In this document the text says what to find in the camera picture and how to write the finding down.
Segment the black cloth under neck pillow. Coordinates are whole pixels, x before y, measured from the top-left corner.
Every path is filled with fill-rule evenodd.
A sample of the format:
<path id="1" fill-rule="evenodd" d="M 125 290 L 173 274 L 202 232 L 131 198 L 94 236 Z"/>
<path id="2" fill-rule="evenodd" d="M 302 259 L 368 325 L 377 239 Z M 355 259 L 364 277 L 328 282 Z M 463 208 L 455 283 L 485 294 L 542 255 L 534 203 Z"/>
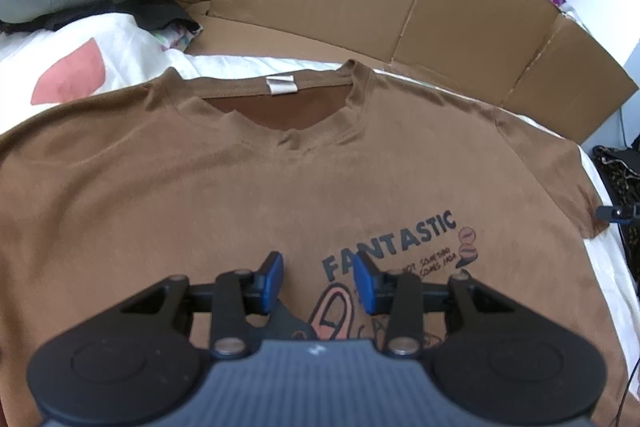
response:
<path id="1" fill-rule="evenodd" d="M 100 0 L 78 8 L 41 15 L 26 23 L 2 22 L 1 31 L 7 34 L 41 29 L 55 31 L 82 18 L 110 13 L 131 15 L 136 24 L 149 31 L 164 50 L 184 51 L 203 30 L 201 24 L 175 0 L 127 0 L 120 3 Z"/>

